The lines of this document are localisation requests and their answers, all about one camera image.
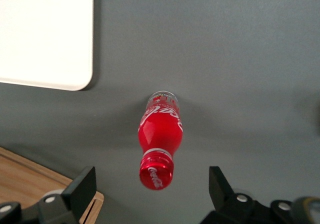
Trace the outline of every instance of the white board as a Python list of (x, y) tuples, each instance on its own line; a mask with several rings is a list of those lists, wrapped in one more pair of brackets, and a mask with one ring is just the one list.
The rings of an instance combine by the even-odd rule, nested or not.
[(0, 82), (77, 91), (93, 73), (94, 0), (0, 0)]

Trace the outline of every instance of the metal screw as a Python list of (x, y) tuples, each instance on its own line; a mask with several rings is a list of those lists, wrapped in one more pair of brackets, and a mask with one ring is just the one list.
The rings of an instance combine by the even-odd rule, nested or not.
[(0, 213), (5, 213), (5, 212), (9, 211), (11, 208), (12, 208), (11, 205), (5, 205), (0, 208)]
[(55, 199), (56, 199), (55, 196), (50, 196), (50, 197), (46, 198), (44, 201), (45, 201), (45, 203), (52, 203)]
[(238, 195), (236, 199), (242, 203), (246, 203), (248, 201), (248, 198), (245, 195)]
[(287, 204), (287, 203), (284, 203), (284, 202), (280, 202), (278, 204), (278, 207), (284, 211), (290, 211), (291, 210), (291, 207)]

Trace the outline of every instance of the bottle cap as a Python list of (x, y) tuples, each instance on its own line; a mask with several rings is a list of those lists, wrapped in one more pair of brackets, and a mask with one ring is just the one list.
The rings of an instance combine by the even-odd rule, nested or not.
[(172, 158), (161, 151), (146, 153), (140, 163), (140, 180), (152, 190), (162, 190), (169, 186), (174, 173)]

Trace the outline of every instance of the gray surface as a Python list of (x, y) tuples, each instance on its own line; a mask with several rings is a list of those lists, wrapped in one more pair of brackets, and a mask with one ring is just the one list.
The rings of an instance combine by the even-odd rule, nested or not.
[[(96, 0), (95, 80), (0, 84), (2, 146), (74, 178), (95, 165), (104, 223), (199, 223), (209, 166), (269, 205), (320, 196), (320, 0)], [(139, 181), (147, 98), (180, 100), (172, 184)]]

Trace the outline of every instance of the red plastic bottle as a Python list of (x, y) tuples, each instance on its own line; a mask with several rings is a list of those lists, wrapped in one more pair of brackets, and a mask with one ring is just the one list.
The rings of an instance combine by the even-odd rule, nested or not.
[(172, 181), (173, 155), (183, 136), (178, 100), (171, 92), (158, 91), (148, 100), (138, 129), (143, 150), (140, 180), (147, 188), (161, 190)]

